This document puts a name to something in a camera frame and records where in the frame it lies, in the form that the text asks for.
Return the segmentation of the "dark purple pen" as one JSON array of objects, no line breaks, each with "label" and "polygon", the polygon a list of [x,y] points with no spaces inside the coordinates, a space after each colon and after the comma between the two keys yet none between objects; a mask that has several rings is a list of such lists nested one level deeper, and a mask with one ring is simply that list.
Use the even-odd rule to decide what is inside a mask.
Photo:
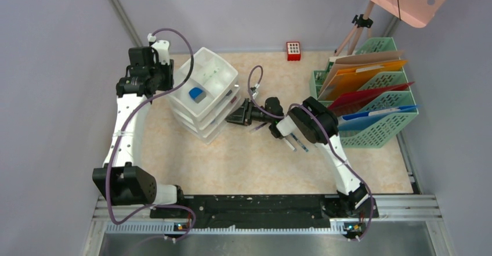
[{"label": "dark purple pen", "polygon": [[253,129],[251,129],[251,130],[250,130],[250,133],[254,133],[254,132],[256,132],[256,131],[260,130],[261,128],[265,127],[266,125],[267,125],[267,123],[266,123],[266,122],[264,122],[264,123],[262,123],[262,124],[258,125],[257,127],[255,127],[255,128],[253,128]]}]

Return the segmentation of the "white plastic drawer organizer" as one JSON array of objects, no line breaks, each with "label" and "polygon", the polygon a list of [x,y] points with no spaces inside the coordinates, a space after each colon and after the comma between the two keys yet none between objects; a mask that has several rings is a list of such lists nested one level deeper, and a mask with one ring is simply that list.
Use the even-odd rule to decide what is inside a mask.
[{"label": "white plastic drawer organizer", "polygon": [[238,71],[217,53],[202,47],[194,54],[190,78],[165,98],[180,125],[210,144],[241,99]]}]

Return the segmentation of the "blue clear gel pen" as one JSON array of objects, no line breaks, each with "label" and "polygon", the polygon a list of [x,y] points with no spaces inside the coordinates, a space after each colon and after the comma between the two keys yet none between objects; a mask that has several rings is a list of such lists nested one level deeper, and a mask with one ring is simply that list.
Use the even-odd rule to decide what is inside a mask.
[{"label": "blue clear gel pen", "polygon": [[308,152],[309,149],[301,142],[301,140],[295,135],[295,134],[291,134],[292,138],[294,139],[294,141],[296,141],[296,143],[305,151],[305,152]]}]

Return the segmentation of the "white blue pen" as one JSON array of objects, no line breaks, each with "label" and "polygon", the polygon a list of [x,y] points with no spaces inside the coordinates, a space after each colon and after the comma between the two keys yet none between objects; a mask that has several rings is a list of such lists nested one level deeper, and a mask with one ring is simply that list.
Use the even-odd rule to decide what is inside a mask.
[{"label": "white blue pen", "polygon": [[291,141],[284,137],[283,138],[283,142],[293,151],[293,152],[296,152],[296,147],[291,143]]}]

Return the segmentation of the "orange folder binder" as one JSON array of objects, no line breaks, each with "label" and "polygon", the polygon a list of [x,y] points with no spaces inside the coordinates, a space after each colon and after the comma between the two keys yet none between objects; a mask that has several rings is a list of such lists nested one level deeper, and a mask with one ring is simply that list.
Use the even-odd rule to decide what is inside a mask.
[{"label": "orange folder binder", "polygon": [[361,88],[366,82],[381,72],[400,71],[407,62],[407,60],[400,59],[358,66],[334,64],[321,87],[318,99],[335,100],[344,93],[354,92]]}]

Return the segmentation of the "red plastic folder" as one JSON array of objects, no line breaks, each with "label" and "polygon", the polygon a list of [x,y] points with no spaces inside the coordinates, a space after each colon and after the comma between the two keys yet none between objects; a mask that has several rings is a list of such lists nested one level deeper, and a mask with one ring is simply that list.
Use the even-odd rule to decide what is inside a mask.
[{"label": "red plastic folder", "polygon": [[414,82],[407,82],[393,86],[382,88],[365,89],[362,91],[348,92],[338,97],[327,108],[331,110],[337,117],[356,113],[364,106],[368,105],[375,98],[388,91],[404,91],[408,89]]}]

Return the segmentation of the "green plastic file rack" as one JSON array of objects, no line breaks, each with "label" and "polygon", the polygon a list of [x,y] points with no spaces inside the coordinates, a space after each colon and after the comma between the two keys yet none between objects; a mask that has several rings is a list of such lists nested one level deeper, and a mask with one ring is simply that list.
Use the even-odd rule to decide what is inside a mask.
[{"label": "green plastic file rack", "polygon": [[[357,91],[382,88],[410,82],[403,69],[394,72],[381,72],[366,82]],[[331,105],[334,101],[322,100],[321,104]],[[410,87],[404,91],[388,91],[375,98],[358,112],[380,110],[397,106],[417,105]],[[351,148],[379,148],[396,136],[418,115],[418,108],[408,113],[393,113],[377,121],[362,131],[340,131],[341,142]]]}]

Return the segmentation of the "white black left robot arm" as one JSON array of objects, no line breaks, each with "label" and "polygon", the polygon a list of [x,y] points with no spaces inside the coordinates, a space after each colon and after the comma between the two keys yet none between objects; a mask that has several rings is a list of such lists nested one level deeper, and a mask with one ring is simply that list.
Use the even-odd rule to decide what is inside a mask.
[{"label": "white black left robot arm", "polygon": [[110,205],[163,204],[172,217],[186,210],[176,185],[162,185],[142,168],[143,134],[151,98],[173,88],[173,60],[169,46],[130,48],[130,64],[117,82],[117,119],[108,154],[92,180]]}]

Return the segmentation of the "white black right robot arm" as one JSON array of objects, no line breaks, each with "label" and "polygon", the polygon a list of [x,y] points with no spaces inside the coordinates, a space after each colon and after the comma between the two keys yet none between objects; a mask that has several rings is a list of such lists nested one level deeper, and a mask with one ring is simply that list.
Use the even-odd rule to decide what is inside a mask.
[{"label": "white black right robot arm", "polygon": [[277,97],[267,98],[264,106],[257,106],[246,98],[242,105],[226,118],[226,122],[249,126],[252,122],[269,125],[276,139],[283,139],[299,130],[310,143],[321,149],[331,163],[341,211],[355,217],[370,198],[366,183],[354,172],[344,152],[336,115],[313,97],[292,105],[286,113]]}]

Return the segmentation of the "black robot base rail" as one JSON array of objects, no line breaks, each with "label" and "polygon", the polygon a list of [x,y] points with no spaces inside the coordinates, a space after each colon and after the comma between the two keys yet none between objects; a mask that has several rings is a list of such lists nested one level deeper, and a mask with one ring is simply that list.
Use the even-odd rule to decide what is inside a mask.
[{"label": "black robot base rail", "polygon": [[218,213],[258,214],[321,214],[330,218],[364,218],[370,214],[379,217],[376,202],[365,201],[356,211],[342,205],[337,194],[231,194],[185,195],[178,198],[178,205],[193,210],[196,215]]}]

